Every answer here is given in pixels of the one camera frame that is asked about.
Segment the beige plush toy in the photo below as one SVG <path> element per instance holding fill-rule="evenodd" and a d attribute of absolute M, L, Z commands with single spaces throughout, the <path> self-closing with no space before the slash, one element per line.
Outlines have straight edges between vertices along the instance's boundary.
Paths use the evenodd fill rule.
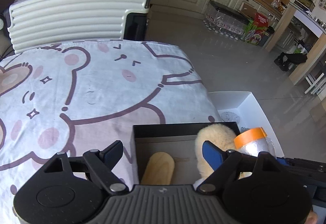
<path fill-rule="evenodd" d="M 230 178 L 245 179 L 251 172 L 238 172 L 240 156 L 244 155 L 237 150 L 234 131 L 224 124 L 211 124 L 201 129 L 195 140 L 195 154 L 200 179 L 197 184 L 207 179 Z"/>

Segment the plastic roll with orange cap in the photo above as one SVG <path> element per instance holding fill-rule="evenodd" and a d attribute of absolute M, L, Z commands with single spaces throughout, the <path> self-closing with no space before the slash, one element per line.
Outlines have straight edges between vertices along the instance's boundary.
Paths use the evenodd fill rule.
<path fill-rule="evenodd" d="M 257 157 L 260 152 L 268 152 L 276 157 L 272 140 L 262 127 L 250 128 L 234 139 L 236 150 L 240 153 Z"/>

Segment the wooden cylinder with brown tape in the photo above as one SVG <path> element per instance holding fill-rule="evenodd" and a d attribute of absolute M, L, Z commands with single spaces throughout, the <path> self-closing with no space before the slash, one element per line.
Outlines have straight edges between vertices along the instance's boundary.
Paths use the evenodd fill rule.
<path fill-rule="evenodd" d="M 174 170 L 174 159 L 168 153 L 156 152 L 150 157 L 140 184 L 170 185 Z"/>

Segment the grey knitted pouch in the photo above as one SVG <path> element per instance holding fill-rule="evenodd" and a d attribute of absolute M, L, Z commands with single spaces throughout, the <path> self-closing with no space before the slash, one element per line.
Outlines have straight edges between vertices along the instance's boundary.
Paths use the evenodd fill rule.
<path fill-rule="evenodd" d="M 221 119 L 223 120 L 223 122 L 236 122 L 239 123 L 241 118 L 239 115 L 237 115 L 234 112 L 231 111 L 224 111 L 220 114 Z"/>

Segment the black cardboard box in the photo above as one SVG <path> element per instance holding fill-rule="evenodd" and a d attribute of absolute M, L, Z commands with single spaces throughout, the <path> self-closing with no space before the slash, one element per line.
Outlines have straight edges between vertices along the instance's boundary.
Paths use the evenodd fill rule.
<path fill-rule="evenodd" d="M 194 184 L 200 179 L 195 154 L 198 132 L 211 124 L 224 124 L 239 135 L 236 122 L 147 124 L 134 126 L 139 182 L 150 157 L 156 152 L 168 153 L 175 161 L 171 184 Z"/>

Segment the white cardboard tray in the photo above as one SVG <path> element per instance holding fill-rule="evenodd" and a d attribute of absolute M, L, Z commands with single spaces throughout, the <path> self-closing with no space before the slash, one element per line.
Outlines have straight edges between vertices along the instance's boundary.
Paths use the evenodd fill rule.
<path fill-rule="evenodd" d="M 252 92 L 215 91 L 210 92 L 209 97 L 219 114 L 231 111 L 240 116 L 241 120 L 237 123 L 239 131 L 243 132 L 246 128 L 262 127 L 272 140 L 276 155 L 284 156 L 272 126 Z"/>

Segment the cartoon bear bed sheet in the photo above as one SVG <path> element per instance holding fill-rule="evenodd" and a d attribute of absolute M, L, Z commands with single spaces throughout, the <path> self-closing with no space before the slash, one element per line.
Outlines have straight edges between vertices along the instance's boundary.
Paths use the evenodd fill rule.
<path fill-rule="evenodd" d="M 133 126 L 218 122 L 202 79 L 177 46 L 108 39 L 53 43 L 1 61 L 1 223 L 17 191 L 58 152 L 124 154 L 114 173 L 138 182 Z"/>

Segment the red green snack box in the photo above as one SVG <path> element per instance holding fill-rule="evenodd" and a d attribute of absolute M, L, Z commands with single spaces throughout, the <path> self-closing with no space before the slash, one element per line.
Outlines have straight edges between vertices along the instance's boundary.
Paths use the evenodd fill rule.
<path fill-rule="evenodd" d="M 268 29 L 268 26 L 269 19 L 265 15 L 257 12 L 254 19 L 250 20 L 249 24 L 246 26 L 242 40 L 246 43 L 258 45 Z"/>

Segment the pack of water bottles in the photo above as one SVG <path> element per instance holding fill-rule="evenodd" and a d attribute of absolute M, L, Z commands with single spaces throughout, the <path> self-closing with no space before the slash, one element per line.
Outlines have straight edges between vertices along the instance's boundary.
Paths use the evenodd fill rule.
<path fill-rule="evenodd" d="M 249 19 L 238 11 L 209 0 L 203 22 L 208 30 L 239 40 L 244 35 Z"/>

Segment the white ribbed suitcase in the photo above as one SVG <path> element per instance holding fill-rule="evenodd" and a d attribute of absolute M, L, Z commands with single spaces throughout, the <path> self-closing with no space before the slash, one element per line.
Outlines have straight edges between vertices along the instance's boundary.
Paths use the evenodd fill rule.
<path fill-rule="evenodd" d="M 151 0 L 16 0 L 1 12 L 16 53 L 83 39 L 141 41 Z"/>

